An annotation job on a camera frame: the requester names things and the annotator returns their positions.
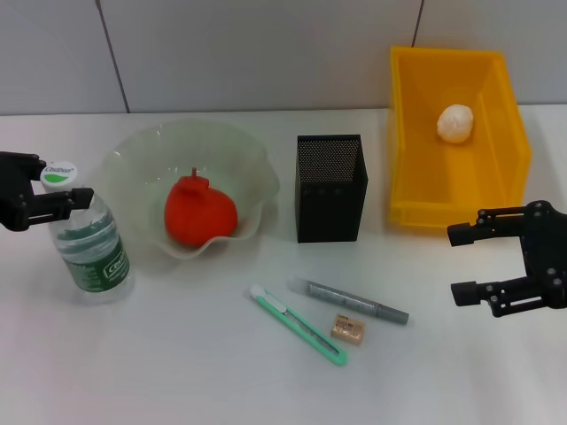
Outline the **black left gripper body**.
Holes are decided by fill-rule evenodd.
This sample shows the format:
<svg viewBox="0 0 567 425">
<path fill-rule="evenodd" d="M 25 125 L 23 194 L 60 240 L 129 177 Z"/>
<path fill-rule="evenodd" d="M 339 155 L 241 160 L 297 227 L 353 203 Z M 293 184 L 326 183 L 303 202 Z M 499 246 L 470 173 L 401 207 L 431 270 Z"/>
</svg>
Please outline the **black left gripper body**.
<svg viewBox="0 0 567 425">
<path fill-rule="evenodd" d="M 27 200 L 33 195 L 34 155 L 1 152 L 1 224 L 10 231 L 29 228 Z"/>
</svg>

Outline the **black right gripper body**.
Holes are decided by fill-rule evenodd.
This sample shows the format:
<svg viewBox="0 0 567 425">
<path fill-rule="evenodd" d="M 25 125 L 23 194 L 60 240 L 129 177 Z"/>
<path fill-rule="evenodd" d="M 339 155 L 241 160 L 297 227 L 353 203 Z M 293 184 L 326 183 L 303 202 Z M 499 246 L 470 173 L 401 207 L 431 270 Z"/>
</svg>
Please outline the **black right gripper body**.
<svg viewBox="0 0 567 425">
<path fill-rule="evenodd" d="M 548 201 L 526 206 L 520 238 L 526 274 L 534 280 L 544 304 L 566 307 L 566 214 Z"/>
</svg>

